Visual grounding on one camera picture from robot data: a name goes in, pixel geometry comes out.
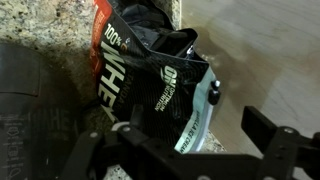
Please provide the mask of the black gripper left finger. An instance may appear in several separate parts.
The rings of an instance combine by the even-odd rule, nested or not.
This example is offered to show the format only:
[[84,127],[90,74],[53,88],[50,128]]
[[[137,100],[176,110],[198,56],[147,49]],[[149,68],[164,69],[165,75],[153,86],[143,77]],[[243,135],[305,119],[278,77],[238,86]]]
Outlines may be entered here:
[[144,120],[144,108],[141,104],[136,104],[133,106],[130,125],[138,130],[143,130]]

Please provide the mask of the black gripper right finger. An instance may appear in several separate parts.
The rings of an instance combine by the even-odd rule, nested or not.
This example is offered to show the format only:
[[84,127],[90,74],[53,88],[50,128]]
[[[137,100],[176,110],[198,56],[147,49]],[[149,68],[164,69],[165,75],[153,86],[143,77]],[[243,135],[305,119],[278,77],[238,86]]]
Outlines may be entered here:
[[241,128],[254,144],[268,144],[277,126],[254,106],[245,106]]

